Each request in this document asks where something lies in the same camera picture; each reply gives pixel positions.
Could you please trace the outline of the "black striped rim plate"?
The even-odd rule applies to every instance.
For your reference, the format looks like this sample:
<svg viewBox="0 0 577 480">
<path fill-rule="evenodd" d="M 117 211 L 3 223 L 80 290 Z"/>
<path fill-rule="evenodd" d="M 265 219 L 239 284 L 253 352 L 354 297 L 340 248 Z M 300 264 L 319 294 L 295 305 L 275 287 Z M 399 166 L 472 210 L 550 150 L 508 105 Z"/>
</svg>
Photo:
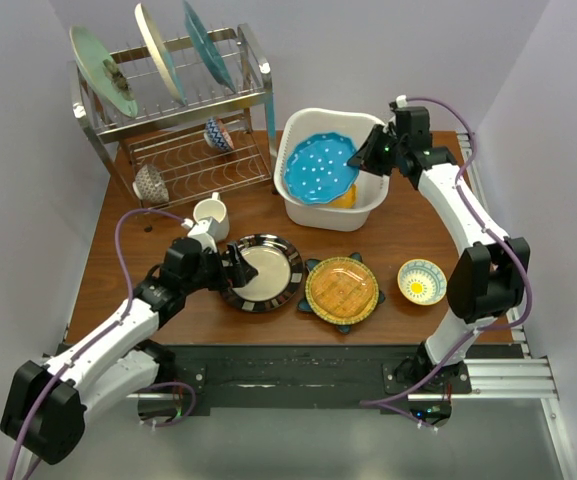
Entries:
<svg viewBox="0 0 577 480">
<path fill-rule="evenodd" d="M 245 313 L 265 313 L 296 294 L 304 277 L 304 263 L 291 242 L 272 234 L 253 234 L 241 237 L 236 245 L 258 275 L 244 287 L 222 291 L 227 305 Z"/>
</svg>

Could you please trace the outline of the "blue polka dot plate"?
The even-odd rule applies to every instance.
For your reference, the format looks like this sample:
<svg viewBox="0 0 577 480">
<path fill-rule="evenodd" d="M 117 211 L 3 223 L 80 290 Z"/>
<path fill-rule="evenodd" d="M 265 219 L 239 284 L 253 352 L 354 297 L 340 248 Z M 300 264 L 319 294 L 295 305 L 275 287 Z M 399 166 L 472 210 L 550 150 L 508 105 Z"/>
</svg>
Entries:
<svg viewBox="0 0 577 480">
<path fill-rule="evenodd" d="M 312 135 L 289 152 L 280 179 L 288 194 L 302 204 L 330 203 L 354 185 L 359 169 L 348 161 L 356 152 L 347 136 L 336 132 Z"/>
</svg>

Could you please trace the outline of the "yellow polka dot plate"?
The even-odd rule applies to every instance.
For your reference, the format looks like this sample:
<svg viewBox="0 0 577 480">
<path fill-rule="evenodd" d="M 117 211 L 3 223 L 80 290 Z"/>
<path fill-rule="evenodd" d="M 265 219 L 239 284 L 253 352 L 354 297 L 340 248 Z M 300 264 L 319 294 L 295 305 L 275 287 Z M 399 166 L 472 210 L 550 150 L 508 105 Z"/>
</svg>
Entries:
<svg viewBox="0 0 577 480">
<path fill-rule="evenodd" d="M 327 208 L 352 209 L 357 201 L 357 187 L 352 185 L 347 192 L 326 204 Z"/>
</svg>

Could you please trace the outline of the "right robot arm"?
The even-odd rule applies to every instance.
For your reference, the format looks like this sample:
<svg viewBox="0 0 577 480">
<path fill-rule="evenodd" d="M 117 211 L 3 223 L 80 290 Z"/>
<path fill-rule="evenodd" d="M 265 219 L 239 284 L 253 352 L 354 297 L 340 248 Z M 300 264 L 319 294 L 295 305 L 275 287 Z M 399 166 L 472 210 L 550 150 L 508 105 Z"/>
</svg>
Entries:
<svg viewBox="0 0 577 480">
<path fill-rule="evenodd" d="M 390 105 L 385 125 L 375 125 L 353 167 L 377 176 L 398 171 L 434 208 L 457 253 L 458 262 L 447 281 L 448 310 L 435 332 L 415 355 L 399 366 L 410 386 L 403 396 L 420 389 L 437 392 L 449 380 L 449 366 L 461 363 L 484 332 L 500 329 L 498 318 L 524 304 L 532 305 L 527 276 L 530 247 L 512 238 L 479 203 L 451 151 L 436 147 L 426 108 L 403 101 Z"/>
</svg>

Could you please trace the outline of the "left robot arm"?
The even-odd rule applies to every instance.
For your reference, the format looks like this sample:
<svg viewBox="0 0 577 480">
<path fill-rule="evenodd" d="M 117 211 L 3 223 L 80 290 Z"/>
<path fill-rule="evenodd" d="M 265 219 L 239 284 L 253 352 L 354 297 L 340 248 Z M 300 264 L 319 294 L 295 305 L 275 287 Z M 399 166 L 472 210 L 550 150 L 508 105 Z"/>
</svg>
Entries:
<svg viewBox="0 0 577 480">
<path fill-rule="evenodd" d="M 6 476 L 21 450 L 54 465 L 77 445 L 92 406 L 85 391 L 135 346 L 162 328 L 196 291 L 240 288 L 258 274 L 235 243 L 225 252 L 194 238 L 175 240 L 111 317 L 69 350 L 43 364 L 29 360 L 14 373 L 1 431 L 14 440 Z"/>
</svg>

